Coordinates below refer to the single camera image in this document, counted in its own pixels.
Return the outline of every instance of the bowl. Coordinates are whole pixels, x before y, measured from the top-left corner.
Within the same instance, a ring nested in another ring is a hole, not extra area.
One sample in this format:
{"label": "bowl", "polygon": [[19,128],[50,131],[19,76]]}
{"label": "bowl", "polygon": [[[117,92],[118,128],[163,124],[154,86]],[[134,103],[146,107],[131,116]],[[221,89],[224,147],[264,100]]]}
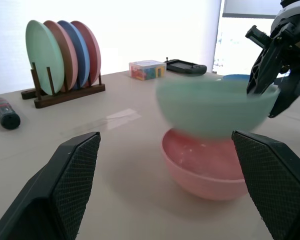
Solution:
{"label": "bowl", "polygon": [[229,80],[229,81],[246,81],[249,82],[250,75],[246,74],[230,74],[230,75],[224,75],[222,77],[222,80]]}
{"label": "bowl", "polygon": [[161,147],[171,177],[187,192],[218,201],[248,193],[231,139],[198,140],[170,129]]}
{"label": "bowl", "polygon": [[272,110],[280,90],[247,95],[245,81],[163,80],[156,99],[165,119],[185,134],[202,139],[231,138],[233,130],[250,132]]}

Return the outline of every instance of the pink plate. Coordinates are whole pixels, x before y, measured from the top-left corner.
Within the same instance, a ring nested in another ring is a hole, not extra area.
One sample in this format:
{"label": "pink plate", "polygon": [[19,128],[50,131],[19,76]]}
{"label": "pink plate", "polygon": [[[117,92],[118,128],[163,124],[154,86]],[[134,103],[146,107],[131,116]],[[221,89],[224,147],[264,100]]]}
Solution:
{"label": "pink plate", "polygon": [[67,32],[58,23],[48,20],[43,24],[52,32],[60,47],[64,63],[64,75],[67,87],[70,90],[75,85],[78,76],[78,59],[74,44]]}
{"label": "pink plate", "polygon": [[186,191],[211,200],[231,200],[248,190],[231,139],[198,140],[170,129],[162,152],[172,178]]}
{"label": "pink plate", "polygon": [[101,70],[101,54],[98,42],[93,32],[85,24],[80,21],[72,21],[71,23],[82,34],[86,46],[88,47],[90,57],[90,79],[91,84],[93,84],[97,81]]}

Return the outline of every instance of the dish rack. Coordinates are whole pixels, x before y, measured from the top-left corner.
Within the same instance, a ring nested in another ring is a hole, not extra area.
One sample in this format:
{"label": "dish rack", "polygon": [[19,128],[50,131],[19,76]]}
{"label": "dish rack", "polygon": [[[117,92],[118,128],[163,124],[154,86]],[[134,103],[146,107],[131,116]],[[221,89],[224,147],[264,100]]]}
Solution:
{"label": "dish rack", "polygon": [[91,94],[100,93],[106,90],[106,85],[102,83],[101,81],[101,74],[99,75],[99,83],[96,85],[92,85],[90,74],[88,76],[88,86],[87,87],[80,87],[79,80],[77,80],[76,84],[78,86],[78,89],[69,89],[68,83],[66,81],[66,76],[64,76],[64,88],[65,92],[55,92],[54,89],[54,83],[51,75],[50,67],[46,67],[48,77],[49,77],[49,83],[51,87],[52,95],[47,95],[40,86],[39,77],[36,69],[36,64],[32,62],[32,69],[31,69],[31,75],[34,83],[34,88],[28,89],[21,92],[21,96],[23,100],[33,99],[35,108],[42,109],[45,107],[49,107],[55,104],[60,104],[63,102],[67,102],[73,99],[78,99],[81,97],[85,97]]}

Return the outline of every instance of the screwdriver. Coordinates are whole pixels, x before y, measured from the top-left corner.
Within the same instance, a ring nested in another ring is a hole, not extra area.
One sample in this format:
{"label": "screwdriver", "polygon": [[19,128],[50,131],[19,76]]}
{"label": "screwdriver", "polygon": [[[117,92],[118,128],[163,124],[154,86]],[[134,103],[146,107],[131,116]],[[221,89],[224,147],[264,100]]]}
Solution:
{"label": "screwdriver", "polygon": [[0,124],[8,130],[16,129],[20,125],[20,117],[9,102],[2,97],[0,97]]}

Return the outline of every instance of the pink bowl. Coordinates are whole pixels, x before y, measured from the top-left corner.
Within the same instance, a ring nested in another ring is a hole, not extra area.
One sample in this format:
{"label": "pink bowl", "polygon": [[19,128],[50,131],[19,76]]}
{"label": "pink bowl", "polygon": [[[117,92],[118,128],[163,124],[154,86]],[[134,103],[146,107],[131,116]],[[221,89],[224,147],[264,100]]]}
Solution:
{"label": "pink bowl", "polygon": [[198,140],[170,129],[162,139],[162,152],[172,178],[189,193],[210,200],[248,193],[231,139]]}

